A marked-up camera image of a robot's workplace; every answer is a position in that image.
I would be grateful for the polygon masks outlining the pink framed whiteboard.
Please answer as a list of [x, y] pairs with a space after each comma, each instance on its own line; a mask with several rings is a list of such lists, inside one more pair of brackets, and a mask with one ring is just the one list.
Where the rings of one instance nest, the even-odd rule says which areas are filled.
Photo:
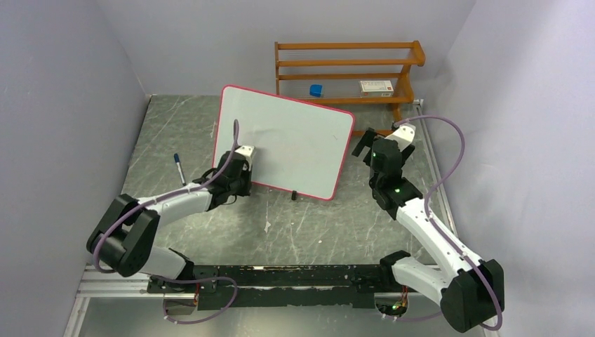
[[351, 112], [228, 85], [221, 91], [212, 163], [239, 145], [255, 148], [252, 181], [328, 201], [335, 197], [355, 117]]

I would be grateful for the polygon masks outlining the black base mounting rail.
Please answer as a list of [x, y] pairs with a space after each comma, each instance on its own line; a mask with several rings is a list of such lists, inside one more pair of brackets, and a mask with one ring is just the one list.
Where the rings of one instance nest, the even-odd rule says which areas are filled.
[[167, 299], [198, 297], [198, 310], [349, 305], [374, 309], [380, 293], [399, 293], [381, 265], [197, 265], [197, 279], [206, 284], [174, 284], [150, 277], [147, 292]]

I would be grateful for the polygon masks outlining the blue eraser on shelf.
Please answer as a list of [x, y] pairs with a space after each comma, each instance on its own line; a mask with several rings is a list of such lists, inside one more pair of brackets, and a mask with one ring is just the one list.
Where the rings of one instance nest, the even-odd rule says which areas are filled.
[[321, 84], [312, 84], [309, 87], [309, 94], [315, 98], [321, 98], [323, 96], [323, 86]]

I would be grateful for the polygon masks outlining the orange wooden shelf rack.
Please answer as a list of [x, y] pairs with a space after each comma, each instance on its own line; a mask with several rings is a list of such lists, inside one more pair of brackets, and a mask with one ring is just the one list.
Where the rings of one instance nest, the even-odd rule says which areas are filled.
[[[418, 40], [399, 42], [309, 42], [274, 44], [275, 91], [318, 105], [386, 105], [392, 119], [415, 99], [410, 71], [426, 63]], [[392, 97], [361, 97], [360, 81], [390, 80]], [[312, 84], [323, 96], [310, 96]]]

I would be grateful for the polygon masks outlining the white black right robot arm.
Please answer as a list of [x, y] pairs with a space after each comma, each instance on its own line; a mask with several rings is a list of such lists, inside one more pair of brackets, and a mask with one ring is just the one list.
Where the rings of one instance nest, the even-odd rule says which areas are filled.
[[502, 323], [504, 270], [496, 260], [484, 260], [467, 248], [429, 207], [403, 166], [414, 151], [415, 128], [398, 127], [385, 136], [370, 128], [363, 132], [352, 154], [367, 151], [364, 164], [370, 169], [368, 185], [377, 205], [404, 226], [434, 259], [434, 269], [409, 253], [397, 251], [380, 261], [379, 283], [388, 290], [414, 289], [440, 307], [440, 313], [456, 331], [475, 326], [487, 329], [486, 321]]

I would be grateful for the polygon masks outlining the white blue whiteboard marker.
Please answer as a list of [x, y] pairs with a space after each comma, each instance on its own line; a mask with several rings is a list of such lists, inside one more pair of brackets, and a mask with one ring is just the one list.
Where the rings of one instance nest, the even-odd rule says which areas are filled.
[[178, 170], [180, 181], [181, 181], [182, 185], [185, 186], [187, 184], [187, 180], [185, 178], [185, 173], [184, 173], [183, 168], [182, 168], [182, 163], [180, 161], [179, 154], [178, 153], [175, 153], [173, 155], [173, 158], [174, 158], [174, 162], [175, 162], [175, 165], [177, 167], [177, 170]]

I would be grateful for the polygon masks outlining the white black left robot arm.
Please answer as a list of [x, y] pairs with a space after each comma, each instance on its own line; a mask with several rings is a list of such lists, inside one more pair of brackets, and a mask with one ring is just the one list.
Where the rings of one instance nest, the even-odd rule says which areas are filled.
[[227, 151], [217, 167], [177, 190], [139, 199], [116, 197], [86, 244], [95, 269], [122, 277], [154, 275], [175, 291], [190, 289], [194, 263], [177, 251], [155, 247], [156, 233], [162, 225], [212, 211], [230, 197], [249, 196], [254, 153], [249, 145]]

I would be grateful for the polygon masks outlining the white cardboard box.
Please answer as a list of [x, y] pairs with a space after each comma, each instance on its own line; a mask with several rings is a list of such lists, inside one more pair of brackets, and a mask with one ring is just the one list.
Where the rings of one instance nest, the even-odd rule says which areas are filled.
[[361, 97], [392, 97], [394, 86], [390, 80], [360, 81]]

